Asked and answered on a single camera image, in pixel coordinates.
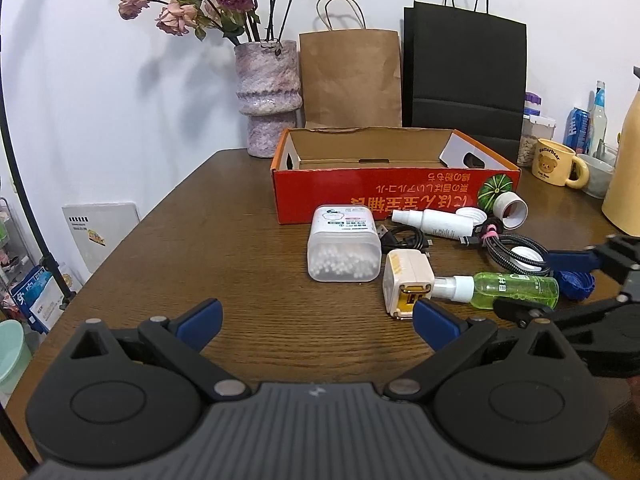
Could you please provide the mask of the dried pink rose bouquet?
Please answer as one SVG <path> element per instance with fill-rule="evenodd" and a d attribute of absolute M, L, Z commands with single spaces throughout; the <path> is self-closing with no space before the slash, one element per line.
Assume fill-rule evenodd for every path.
<path fill-rule="evenodd" d="M 195 35 L 204 40 L 211 29 L 218 30 L 235 46 L 241 37 L 250 42 L 278 44 L 285 24 L 276 23 L 278 0 L 119 0 L 117 11 L 132 21 L 153 4 L 160 7 L 155 26 L 171 36 Z M 293 0 L 286 0 L 283 21 L 291 13 Z"/>

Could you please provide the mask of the white tape roll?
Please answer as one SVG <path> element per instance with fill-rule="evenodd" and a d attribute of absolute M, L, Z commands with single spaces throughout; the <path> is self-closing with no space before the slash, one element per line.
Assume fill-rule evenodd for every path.
<path fill-rule="evenodd" d="M 528 218 L 527 204 L 514 192 L 500 194 L 492 206 L 492 212 L 506 230 L 520 228 Z"/>

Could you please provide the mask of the black paper bag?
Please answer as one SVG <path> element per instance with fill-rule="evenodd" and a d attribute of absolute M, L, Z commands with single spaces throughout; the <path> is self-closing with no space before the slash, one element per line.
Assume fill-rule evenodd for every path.
<path fill-rule="evenodd" d="M 525 24 L 458 8 L 454 0 L 416 1 L 404 9 L 401 70 L 405 127 L 457 129 L 510 162 L 518 159 Z"/>

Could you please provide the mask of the mint green bowl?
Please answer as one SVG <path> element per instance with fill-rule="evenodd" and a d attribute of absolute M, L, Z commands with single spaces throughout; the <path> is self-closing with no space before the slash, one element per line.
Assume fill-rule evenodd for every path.
<path fill-rule="evenodd" d="M 0 324 L 0 389 L 10 396 L 24 371 L 29 366 L 32 354 L 25 339 L 23 325 L 15 320 Z"/>

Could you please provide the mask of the cream power adapter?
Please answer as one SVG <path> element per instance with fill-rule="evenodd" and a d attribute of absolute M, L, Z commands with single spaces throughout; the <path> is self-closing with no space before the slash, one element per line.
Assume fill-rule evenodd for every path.
<path fill-rule="evenodd" d="M 387 314 L 396 320 L 411 320 L 414 305 L 431 297 L 434 283 L 427 255 L 417 249 L 391 250 L 386 255 L 382 281 Z"/>

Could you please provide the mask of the green spray bottle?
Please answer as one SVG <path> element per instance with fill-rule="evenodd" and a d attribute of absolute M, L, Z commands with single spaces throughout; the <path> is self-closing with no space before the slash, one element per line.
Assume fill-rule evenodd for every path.
<path fill-rule="evenodd" d="M 554 278 L 491 272 L 435 278 L 432 290 L 434 299 L 470 304 L 478 310 L 491 310 L 498 297 L 531 301 L 554 308 L 559 296 L 559 285 Z"/>

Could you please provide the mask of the blue bottle cap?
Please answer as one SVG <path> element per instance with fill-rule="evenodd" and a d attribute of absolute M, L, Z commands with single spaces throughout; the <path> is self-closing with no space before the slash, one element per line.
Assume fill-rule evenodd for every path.
<path fill-rule="evenodd" d="M 575 271 L 555 271 L 560 295 L 570 301 L 586 300 L 596 288 L 596 280 L 591 273 Z"/>

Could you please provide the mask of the red cardboard box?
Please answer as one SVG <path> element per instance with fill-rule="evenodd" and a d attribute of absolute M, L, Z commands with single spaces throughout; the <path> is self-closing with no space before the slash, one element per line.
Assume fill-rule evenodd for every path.
<path fill-rule="evenodd" d="M 288 129 L 271 163 L 278 220 L 310 222 L 323 205 L 394 210 L 490 211 L 521 170 L 456 129 Z"/>

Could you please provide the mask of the clear jar of nuts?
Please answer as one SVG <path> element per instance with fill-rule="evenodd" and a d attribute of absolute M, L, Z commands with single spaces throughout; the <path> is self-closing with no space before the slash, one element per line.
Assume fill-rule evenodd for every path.
<path fill-rule="evenodd" d="M 537 115 L 524 115 L 518 159 L 516 164 L 522 168 L 533 165 L 537 141 L 551 140 L 555 132 L 556 121 L 552 118 Z"/>

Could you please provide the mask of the white round charger puck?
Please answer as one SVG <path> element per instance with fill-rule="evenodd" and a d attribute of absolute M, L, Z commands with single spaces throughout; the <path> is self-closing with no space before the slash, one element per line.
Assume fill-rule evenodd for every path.
<path fill-rule="evenodd" d="M 516 274 L 544 275 L 544 258 L 536 249 L 527 246 L 510 247 L 506 261 L 508 269 Z"/>

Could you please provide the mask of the cream thermos jug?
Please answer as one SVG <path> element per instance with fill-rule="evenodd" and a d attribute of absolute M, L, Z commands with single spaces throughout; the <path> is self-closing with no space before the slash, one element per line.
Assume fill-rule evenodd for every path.
<path fill-rule="evenodd" d="M 614 174 L 602 204 L 602 212 L 617 229 L 639 236 L 640 207 L 640 93 L 626 114 Z"/>

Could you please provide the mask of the white paper bag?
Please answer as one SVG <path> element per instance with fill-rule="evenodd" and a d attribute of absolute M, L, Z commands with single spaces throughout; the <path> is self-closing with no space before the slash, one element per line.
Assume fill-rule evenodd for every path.
<path fill-rule="evenodd" d="M 66 205 L 62 213 L 90 274 L 140 221 L 135 203 Z"/>

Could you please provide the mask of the yellow bear mug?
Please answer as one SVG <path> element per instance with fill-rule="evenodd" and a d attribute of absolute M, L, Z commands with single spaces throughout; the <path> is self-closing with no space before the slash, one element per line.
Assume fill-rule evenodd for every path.
<path fill-rule="evenodd" d="M 564 144 L 538 139 L 532 174 L 544 183 L 579 190 L 589 181 L 589 168 L 576 152 Z"/>

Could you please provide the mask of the white round lid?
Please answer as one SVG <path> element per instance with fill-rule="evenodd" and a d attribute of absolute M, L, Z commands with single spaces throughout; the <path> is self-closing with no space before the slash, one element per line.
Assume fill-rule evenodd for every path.
<path fill-rule="evenodd" d="M 475 207 L 462 207 L 456 210 L 458 216 L 472 219 L 476 224 L 482 224 L 487 220 L 487 214 L 484 210 Z"/>

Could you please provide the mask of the white spray bottle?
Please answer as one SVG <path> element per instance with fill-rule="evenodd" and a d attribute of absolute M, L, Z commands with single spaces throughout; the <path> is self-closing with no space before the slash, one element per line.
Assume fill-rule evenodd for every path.
<path fill-rule="evenodd" d="M 404 226 L 413 226 L 427 235 L 450 240 L 471 236 L 474 230 L 472 219 L 433 209 L 394 210 L 392 221 Z"/>

